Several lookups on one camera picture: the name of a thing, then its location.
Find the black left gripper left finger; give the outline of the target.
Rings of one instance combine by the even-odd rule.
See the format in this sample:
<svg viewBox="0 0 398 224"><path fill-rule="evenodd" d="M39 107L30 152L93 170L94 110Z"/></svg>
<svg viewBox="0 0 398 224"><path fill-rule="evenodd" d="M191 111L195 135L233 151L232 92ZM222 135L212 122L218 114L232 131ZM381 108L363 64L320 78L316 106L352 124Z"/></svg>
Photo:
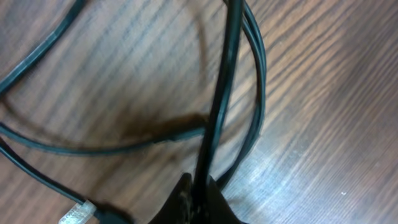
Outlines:
<svg viewBox="0 0 398 224"><path fill-rule="evenodd" d="M190 223L192 212L192 175L182 174L160 211L149 224L186 224Z"/></svg>

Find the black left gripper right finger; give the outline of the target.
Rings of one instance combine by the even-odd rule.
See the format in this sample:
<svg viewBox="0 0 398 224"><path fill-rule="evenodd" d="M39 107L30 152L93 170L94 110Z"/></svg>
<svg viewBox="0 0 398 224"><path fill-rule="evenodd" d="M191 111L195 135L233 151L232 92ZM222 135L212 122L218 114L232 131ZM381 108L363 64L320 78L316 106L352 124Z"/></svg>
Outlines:
<svg viewBox="0 0 398 224"><path fill-rule="evenodd" d="M203 206L203 223L243 224L228 205L212 177L205 189L205 201Z"/></svg>

